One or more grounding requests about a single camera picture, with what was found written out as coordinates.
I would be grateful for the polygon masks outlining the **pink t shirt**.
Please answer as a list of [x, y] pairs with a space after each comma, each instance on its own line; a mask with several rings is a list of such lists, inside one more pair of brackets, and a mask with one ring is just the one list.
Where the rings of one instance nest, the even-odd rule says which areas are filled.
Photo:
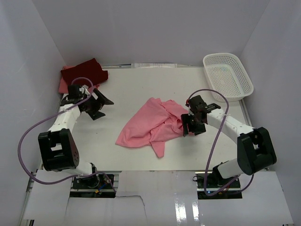
[[181, 116], [187, 114], [173, 100], [151, 97], [127, 122], [116, 144], [127, 148], [151, 146], [158, 158], [165, 155], [165, 142], [183, 135]]

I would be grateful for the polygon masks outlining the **white perforated plastic basket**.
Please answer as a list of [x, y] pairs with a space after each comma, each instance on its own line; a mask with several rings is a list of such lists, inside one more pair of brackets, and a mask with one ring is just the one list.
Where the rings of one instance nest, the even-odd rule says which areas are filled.
[[210, 89], [229, 102], [239, 101], [254, 91], [253, 84], [240, 59], [231, 53], [215, 53], [203, 58], [203, 70]]

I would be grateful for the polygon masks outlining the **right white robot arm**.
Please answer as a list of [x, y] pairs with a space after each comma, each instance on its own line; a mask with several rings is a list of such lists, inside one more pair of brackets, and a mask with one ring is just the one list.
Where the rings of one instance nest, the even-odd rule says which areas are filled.
[[217, 104], [207, 104], [200, 95], [187, 100], [187, 114], [181, 115], [183, 135], [195, 136], [206, 132], [206, 125], [218, 129], [237, 146], [235, 159], [213, 167], [207, 180], [222, 188], [235, 176], [252, 176], [277, 162], [271, 137], [266, 128], [253, 128], [226, 113]]

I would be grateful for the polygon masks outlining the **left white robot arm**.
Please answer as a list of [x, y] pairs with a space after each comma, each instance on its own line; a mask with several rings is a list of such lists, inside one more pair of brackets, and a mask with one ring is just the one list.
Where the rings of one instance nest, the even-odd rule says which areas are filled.
[[44, 169], [83, 175], [83, 182], [88, 187], [96, 187], [99, 184], [99, 176], [95, 173], [97, 168], [93, 163], [80, 159], [72, 130], [82, 113], [87, 113], [95, 121], [105, 116], [101, 112], [105, 105], [113, 104], [98, 89], [90, 92], [81, 85], [69, 85], [68, 94], [61, 100], [59, 111], [62, 113], [47, 132], [38, 136]]

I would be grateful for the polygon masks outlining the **folded dark red t shirt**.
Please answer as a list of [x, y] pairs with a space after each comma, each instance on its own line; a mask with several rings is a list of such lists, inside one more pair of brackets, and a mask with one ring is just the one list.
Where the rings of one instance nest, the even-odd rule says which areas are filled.
[[108, 80], [109, 73], [102, 69], [95, 58], [92, 58], [72, 68], [61, 70], [61, 76], [67, 85], [71, 85], [73, 80], [83, 77], [89, 79], [93, 86], [98, 88], [101, 83]]

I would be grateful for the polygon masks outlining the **folded salmon t shirt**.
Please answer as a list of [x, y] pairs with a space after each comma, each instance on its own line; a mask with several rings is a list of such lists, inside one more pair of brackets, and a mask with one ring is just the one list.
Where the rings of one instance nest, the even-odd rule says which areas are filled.
[[[69, 68], [72, 68], [72, 67], [73, 66], [67, 66], [66, 65], [66, 66], [63, 67], [63, 70], [66, 70], [66, 69], [69, 69]], [[66, 81], [63, 79], [63, 77], [61, 77], [58, 92], [60, 94], [68, 94], [68, 85], [67, 85]]]

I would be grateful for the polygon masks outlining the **white paper sheet front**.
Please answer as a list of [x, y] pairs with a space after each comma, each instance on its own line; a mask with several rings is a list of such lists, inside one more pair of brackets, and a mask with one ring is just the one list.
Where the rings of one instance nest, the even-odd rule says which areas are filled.
[[191, 171], [123, 171], [114, 198], [71, 198], [61, 185], [34, 185], [24, 219], [36, 226], [292, 225], [275, 172], [261, 171], [239, 199], [200, 200]]

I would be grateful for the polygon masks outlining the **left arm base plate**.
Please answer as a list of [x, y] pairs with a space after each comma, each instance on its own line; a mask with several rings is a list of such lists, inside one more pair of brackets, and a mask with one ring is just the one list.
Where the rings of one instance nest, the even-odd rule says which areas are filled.
[[70, 197], [72, 198], [115, 198], [114, 189], [117, 191], [119, 175], [107, 173], [93, 176], [92, 178], [74, 178], [71, 184]]

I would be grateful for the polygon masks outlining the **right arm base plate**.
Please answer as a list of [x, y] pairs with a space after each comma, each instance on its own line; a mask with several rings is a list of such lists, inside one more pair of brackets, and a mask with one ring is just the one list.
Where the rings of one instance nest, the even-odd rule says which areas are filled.
[[[199, 200], [226, 200], [226, 199], [242, 199], [242, 194], [239, 192], [241, 190], [240, 181], [237, 178], [233, 183], [228, 185], [218, 194], [213, 196], [208, 196], [205, 194], [204, 191], [204, 177], [205, 174], [202, 172], [196, 173], [195, 176], [192, 178], [192, 181], [196, 183], [197, 186], [197, 193]], [[218, 182], [211, 176], [211, 172], [207, 175], [207, 185], [206, 190], [208, 194], [212, 194], [213, 192], [217, 191], [218, 189], [222, 188], [225, 184], [231, 181], [232, 178], [223, 179], [222, 181]]]

